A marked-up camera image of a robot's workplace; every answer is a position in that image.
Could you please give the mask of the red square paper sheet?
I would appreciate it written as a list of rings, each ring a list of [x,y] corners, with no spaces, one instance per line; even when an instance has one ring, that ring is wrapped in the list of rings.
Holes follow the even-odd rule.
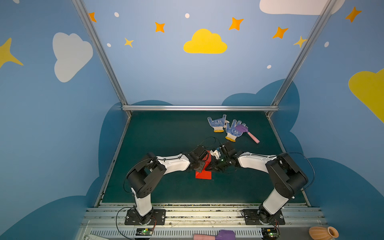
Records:
[[[201,179],[201,180],[211,180],[212,179],[212,173],[206,170],[208,165],[211,163],[211,160],[212,160],[212,156],[209,152],[207,152],[207,155],[203,158],[205,165],[204,165],[201,172],[196,171],[196,174],[195,174],[196,179]]]

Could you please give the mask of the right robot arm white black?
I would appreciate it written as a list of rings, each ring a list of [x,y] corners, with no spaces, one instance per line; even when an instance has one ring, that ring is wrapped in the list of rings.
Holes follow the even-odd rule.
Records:
[[[261,155],[236,151],[230,142],[210,150],[208,172],[224,172],[230,166],[253,169],[269,174],[274,189],[259,206],[259,218],[274,217],[297,192],[309,182],[307,175],[289,153]]]

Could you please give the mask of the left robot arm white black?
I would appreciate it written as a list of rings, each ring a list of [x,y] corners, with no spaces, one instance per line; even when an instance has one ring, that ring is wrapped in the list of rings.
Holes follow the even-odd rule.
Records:
[[[148,153],[140,162],[128,171],[126,180],[135,198],[135,211],[139,218],[150,218],[153,214],[151,193],[155,190],[164,175],[174,172],[202,172],[209,151],[198,146],[189,153],[161,157]]]

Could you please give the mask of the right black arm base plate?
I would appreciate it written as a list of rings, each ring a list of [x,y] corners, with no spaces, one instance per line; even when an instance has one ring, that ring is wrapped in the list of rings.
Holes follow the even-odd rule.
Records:
[[[278,211],[274,215],[259,209],[243,209],[241,215],[246,225],[285,225],[285,219],[282,211]]]

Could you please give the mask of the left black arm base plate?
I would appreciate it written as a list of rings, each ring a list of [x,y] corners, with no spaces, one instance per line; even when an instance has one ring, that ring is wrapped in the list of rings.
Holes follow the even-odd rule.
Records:
[[[136,210],[128,210],[124,224],[126,226],[138,225],[164,225],[166,210],[151,210],[145,216],[141,216]]]

